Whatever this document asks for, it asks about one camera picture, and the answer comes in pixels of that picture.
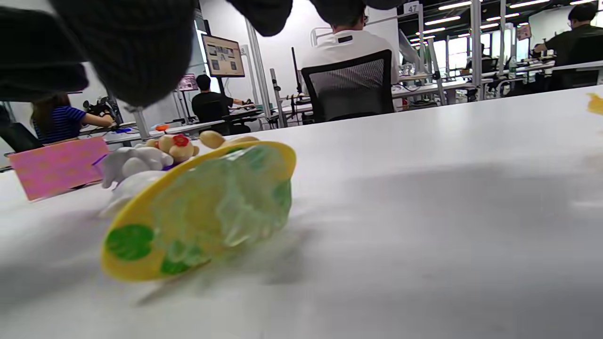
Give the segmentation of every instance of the long hair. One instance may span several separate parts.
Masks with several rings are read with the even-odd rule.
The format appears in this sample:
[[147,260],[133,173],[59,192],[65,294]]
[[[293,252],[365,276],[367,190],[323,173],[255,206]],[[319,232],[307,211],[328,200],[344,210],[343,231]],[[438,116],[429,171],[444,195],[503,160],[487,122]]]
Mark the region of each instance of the long hair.
[[50,98],[34,101],[32,103],[34,112],[31,119],[36,123],[43,135],[46,135],[54,127],[52,111],[61,106],[71,106],[67,94],[55,94]]

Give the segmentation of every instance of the water bottle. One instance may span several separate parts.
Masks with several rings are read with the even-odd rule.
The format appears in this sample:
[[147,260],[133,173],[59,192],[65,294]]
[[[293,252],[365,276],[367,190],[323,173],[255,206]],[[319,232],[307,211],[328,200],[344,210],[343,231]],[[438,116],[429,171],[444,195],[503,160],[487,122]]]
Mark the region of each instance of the water bottle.
[[517,69],[517,62],[515,57],[511,57],[511,61],[509,61],[509,79],[515,79]]

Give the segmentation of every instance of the black shirt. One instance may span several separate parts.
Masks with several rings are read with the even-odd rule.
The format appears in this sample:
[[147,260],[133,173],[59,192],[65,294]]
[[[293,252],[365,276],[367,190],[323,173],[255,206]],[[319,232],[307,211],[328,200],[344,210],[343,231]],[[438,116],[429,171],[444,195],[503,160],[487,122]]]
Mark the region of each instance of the black shirt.
[[233,98],[223,97],[220,93],[199,93],[192,99],[192,111],[201,122],[221,120],[223,108],[218,104],[220,101],[228,107],[234,103]]
[[555,66],[565,66],[569,61],[569,55],[572,52],[576,41],[583,37],[603,35],[603,28],[591,25],[583,25],[574,28],[571,31],[563,32],[545,42],[547,49],[554,49],[557,53]]

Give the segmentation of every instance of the white t-shirt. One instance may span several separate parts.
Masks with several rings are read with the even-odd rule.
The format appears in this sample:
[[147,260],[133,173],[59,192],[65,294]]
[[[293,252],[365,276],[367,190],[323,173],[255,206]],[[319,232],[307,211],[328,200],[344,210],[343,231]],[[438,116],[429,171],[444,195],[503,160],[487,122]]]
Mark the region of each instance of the white t-shirt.
[[398,83],[398,65],[394,48],[382,37],[367,31],[341,31],[323,39],[324,41],[310,51],[309,56],[304,59],[303,68],[329,65],[389,49],[391,50],[391,83]]

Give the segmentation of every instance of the white toy figure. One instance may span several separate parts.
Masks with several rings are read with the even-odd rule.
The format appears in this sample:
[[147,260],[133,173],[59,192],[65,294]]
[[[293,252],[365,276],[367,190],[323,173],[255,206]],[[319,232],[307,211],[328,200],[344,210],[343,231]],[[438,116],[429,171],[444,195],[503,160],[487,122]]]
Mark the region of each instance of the white toy figure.
[[117,213],[145,188],[165,175],[164,171],[146,171],[127,177],[113,190],[109,205],[101,211],[101,218],[113,218]]
[[154,147],[122,147],[103,159],[103,188],[145,171],[161,171],[174,158]]

